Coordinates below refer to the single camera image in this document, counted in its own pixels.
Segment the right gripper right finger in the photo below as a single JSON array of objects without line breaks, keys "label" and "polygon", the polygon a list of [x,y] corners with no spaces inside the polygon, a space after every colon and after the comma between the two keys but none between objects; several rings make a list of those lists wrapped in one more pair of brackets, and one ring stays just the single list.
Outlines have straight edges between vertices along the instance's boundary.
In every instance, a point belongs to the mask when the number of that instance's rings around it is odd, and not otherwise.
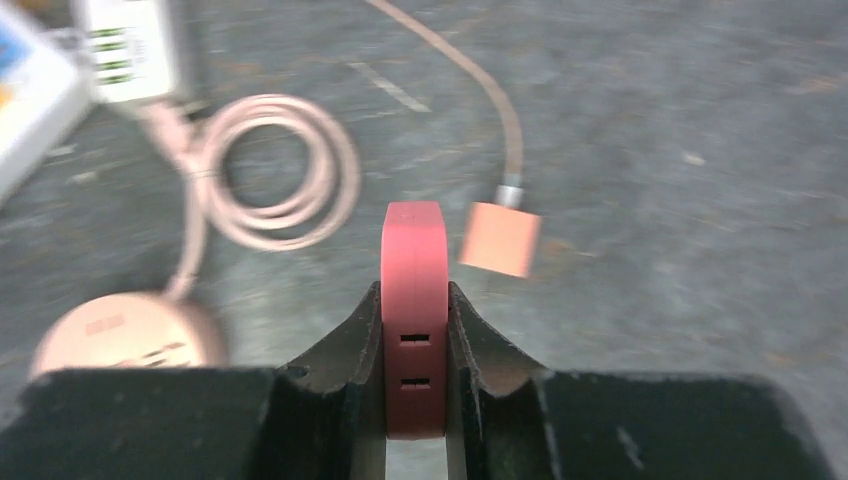
[{"label": "right gripper right finger", "polygon": [[449,287],[452,479],[831,479],[795,402],[749,375],[558,371]]}]

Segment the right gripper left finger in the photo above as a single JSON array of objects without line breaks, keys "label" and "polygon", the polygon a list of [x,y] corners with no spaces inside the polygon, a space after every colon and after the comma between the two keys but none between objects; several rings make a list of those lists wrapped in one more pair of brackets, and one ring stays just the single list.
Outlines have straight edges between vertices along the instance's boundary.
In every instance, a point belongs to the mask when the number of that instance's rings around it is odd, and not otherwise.
[{"label": "right gripper left finger", "polygon": [[280,367],[61,370],[1,431],[5,479],[381,479],[379,289]]}]

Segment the pink round socket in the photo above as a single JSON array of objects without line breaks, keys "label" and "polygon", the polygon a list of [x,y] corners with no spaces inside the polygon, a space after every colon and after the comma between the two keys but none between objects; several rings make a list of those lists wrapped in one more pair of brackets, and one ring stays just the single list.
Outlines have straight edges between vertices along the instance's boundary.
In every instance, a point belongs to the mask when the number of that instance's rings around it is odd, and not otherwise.
[{"label": "pink round socket", "polygon": [[152,292],[102,296],[70,310],[40,340],[29,377],[74,368],[228,363],[225,336],[202,308]]}]

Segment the pink red plug adapter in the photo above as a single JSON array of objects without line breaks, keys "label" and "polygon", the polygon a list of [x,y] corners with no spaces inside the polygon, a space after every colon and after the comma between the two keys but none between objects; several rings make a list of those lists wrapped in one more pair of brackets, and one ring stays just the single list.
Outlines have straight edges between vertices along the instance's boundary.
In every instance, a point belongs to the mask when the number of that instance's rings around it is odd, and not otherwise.
[{"label": "pink red plug adapter", "polygon": [[446,423],[448,249],[435,201],[392,202],[381,239],[387,437],[440,438]]}]

